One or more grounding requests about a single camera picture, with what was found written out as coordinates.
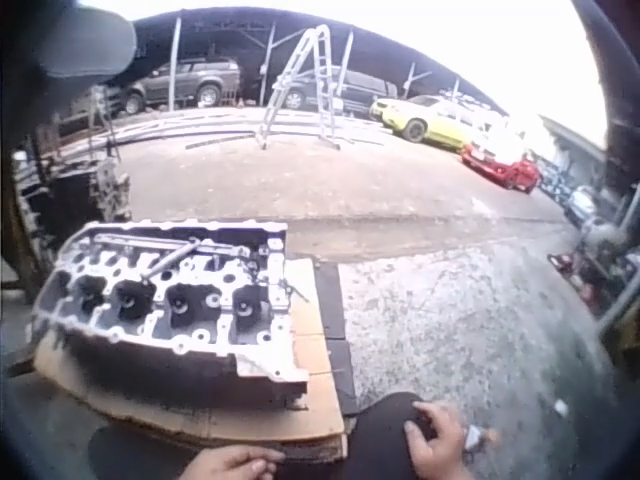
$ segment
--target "sky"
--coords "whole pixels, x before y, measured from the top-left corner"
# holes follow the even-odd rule
[[[476,85],[523,124],[546,115],[605,146],[606,113],[570,0],[80,0],[129,20],[180,8],[250,6],[350,23],[415,48]]]

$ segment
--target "yellow car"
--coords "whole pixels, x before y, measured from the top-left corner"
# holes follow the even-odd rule
[[[409,142],[432,140],[455,149],[464,147],[484,128],[471,110],[431,95],[377,100],[369,116]]]

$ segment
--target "concrete ground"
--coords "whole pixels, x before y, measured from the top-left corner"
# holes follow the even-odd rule
[[[339,263],[360,405],[398,390],[451,400],[502,432],[502,447],[476,457],[478,478],[567,477],[588,419],[616,399],[593,319],[545,258],[576,240],[555,204],[390,135],[339,152],[298,136],[266,151],[254,140],[185,150],[193,142],[121,149],[135,219],[287,220],[289,253]],[[79,428],[55,413],[70,400],[20,381],[48,429]],[[65,438],[83,445],[83,432]]]

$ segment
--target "cardboard sheet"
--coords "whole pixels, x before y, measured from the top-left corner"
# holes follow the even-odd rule
[[[287,278],[305,299],[292,298],[295,354],[309,371],[300,410],[176,411],[104,391],[83,373],[75,358],[48,334],[38,346],[36,370],[78,400],[114,420],[133,422],[155,434],[197,445],[223,442],[281,445],[300,460],[331,461],[346,456],[345,423],[326,348],[311,260],[287,262]]]

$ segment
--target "red car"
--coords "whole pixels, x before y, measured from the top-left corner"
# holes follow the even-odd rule
[[[494,140],[471,142],[461,151],[462,163],[482,171],[505,188],[529,194],[540,180],[540,171],[517,143]]]

